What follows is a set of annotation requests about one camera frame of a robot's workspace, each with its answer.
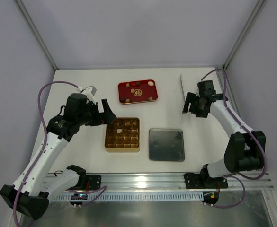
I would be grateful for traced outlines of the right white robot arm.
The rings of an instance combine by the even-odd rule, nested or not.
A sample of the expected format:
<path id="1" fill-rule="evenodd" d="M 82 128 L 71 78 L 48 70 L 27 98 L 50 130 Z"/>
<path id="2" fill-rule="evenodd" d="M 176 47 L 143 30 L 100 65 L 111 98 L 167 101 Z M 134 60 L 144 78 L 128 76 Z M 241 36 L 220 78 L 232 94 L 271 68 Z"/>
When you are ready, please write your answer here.
<path id="1" fill-rule="evenodd" d="M 253 171 L 266 167 L 266 136 L 245 124 L 238 114 L 229 107 L 225 93 L 218 94 L 211 80 L 197 84 L 198 93 L 188 92 L 183 113 L 190 112 L 196 117 L 214 116 L 228 135 L 229 141 L 221 160 L 205 164 L 198 174 L 186 173 L 187 189 L 227 188 L 226 176 L 241 171 Z"/>

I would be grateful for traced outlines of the metal tongs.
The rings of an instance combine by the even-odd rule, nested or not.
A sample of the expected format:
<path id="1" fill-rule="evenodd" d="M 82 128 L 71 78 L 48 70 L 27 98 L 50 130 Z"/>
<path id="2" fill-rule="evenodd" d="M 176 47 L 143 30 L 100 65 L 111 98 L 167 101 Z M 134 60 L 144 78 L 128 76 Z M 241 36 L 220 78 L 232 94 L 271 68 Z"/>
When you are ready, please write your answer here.
<path id="1" fill-rule="evenodd" d="M 180 88 L 181 88 L 181 93 L 182 93 L 183 101 L 184 101 L 184 103 L 185 103 L 186 94 L 185 94 L 185 92 L 184 92 L 182 74 L 180 75 Z"/>

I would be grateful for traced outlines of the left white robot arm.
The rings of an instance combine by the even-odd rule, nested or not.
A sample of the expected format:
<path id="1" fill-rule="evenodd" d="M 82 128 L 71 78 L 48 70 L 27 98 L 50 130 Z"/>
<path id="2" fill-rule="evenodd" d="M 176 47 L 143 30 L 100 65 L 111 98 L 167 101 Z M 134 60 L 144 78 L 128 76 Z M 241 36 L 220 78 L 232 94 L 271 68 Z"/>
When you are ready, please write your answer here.
<path id="1" fill-rule="evenodd" d="M 45 184 L 44 180 L 53 163 L 81 126 L 110 124 L 116 119 L 106 99 L 103 112 L 98 104 L 84 94 L 73 93 L 67 98 L 63 115 L 53 117 L 46 127 L 45 138 L 22 175 L 12 184 L 3 185 L 0 195 L 13 209 L 33 220 L 40 219 L 52 199 L 68 189 L 85 186 L 86 170 L 70 165 L 64 172 Z"/>

